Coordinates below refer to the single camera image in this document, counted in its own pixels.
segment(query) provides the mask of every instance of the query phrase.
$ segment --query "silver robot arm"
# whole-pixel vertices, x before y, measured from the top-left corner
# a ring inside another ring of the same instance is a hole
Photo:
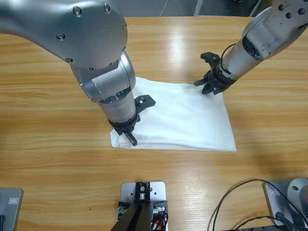
[[[205,84],[203,94],[223,92],[262,61],[291,45],[307,26],[308,0],[274,0],[247,25],[242,39],[224,57],[210,52],[201,55],[211,71],[194,84]]]
[[[138,114],[155,102],[136,109],[127,24],[111,0],[1,0],[0,33],[24,37],[69,63],[119,135],[137,144],[131,132]]]

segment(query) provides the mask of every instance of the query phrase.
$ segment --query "white cloth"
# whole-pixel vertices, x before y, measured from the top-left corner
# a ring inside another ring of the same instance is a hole
[[[137,77],[134,97],[149,94],[154,107],[140,113],[132,132],[133,146],[123,134],[110,132],[114,148],[236,151],[222,94],[203,95],[202,86],[150,81]]]

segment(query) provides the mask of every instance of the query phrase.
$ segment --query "wooden table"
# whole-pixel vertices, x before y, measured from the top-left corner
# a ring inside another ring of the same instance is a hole
[[[127,18],[137,76],[193,83],[249,18]],[[222,195],[251,178],[308,177],[308,33],[224,93],[236,153],[113,149],[111,127],[69,65],[31,42],[0,35],[0,186],[25,191],[20,231],[107,231],[123,182],[167,185],[171,231],[204,231]],[[217,230],[267,215],[261,183],[225,201]],[[269,220],[249,227],[269,225]]]

